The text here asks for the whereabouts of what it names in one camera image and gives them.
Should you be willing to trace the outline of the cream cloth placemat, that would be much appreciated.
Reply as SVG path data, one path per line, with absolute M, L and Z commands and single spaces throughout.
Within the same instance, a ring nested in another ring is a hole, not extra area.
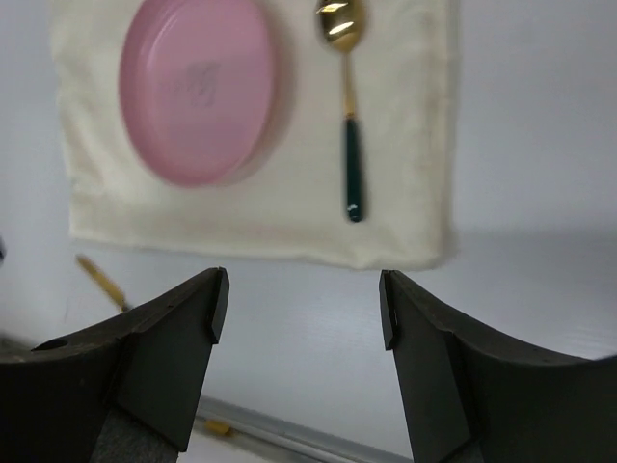
M 355 48 L 364 219 L 345 210 L 339 55 L 312 1 L 266 1 L 288 87 L 265 162 L 227 185 L 174 186 L 136 157 L 118 94 L 121 49 L 143 1 L 53 1 L 50 48 L 83 240 L 209 256 L 298 259 L 354 269 L 425 268 L 450 236 L 457 5 L 369 1 Z

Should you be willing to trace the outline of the pink plate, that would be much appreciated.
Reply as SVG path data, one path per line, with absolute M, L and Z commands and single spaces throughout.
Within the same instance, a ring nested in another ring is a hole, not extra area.
M 288 77 L 266 1 L 143 1 L 119 64 L 121 118 L 137 159 L 174 186 L 227 185 L 267 159 Z

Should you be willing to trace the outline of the gold knife green handle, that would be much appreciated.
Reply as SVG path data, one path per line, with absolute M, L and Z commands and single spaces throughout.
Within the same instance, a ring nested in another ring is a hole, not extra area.
M 120 289 L 120 287 L 113 282 L 98 265 L 84 255 L 77 255 L 76 261 L 94 281 L 94 283 L 118 307 L 121 313 L 126 313 L 131 310 L 130 305 L 127 303 L 124 291 Z

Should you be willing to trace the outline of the gold spoon green handle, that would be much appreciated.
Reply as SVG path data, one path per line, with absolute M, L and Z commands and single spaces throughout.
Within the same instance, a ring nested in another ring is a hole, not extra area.
M 365 216 L 362 143 L 351 53 L 365 30 L 365 10 L 362 1 L 317 1 L 315 13 L 324 42 L 341 56 L 345 210 L 350 222 L 359 223 Z

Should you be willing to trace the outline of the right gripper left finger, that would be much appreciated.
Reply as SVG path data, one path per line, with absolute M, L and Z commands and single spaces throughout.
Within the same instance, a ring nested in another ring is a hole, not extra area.
M 1 354 L 5 462 L 174 462 L 187 450 L 228 273 L 211 268 L 126 313 Z

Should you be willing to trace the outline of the gold fork green handle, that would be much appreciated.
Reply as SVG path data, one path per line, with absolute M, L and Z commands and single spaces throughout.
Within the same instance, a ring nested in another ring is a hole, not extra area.
M 228 424 L 215 420 L 205 420 L 203 422 L 203 429 L 212 435 L 220 437 L 229 437 L 233 434 L 233 429 Z

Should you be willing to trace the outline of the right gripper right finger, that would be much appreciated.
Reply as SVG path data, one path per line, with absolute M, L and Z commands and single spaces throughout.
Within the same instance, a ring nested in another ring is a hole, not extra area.
M 555 352 L 448 306 L 399 271 L 380 279 L 417 462 L 612 462 L 616 360 Z

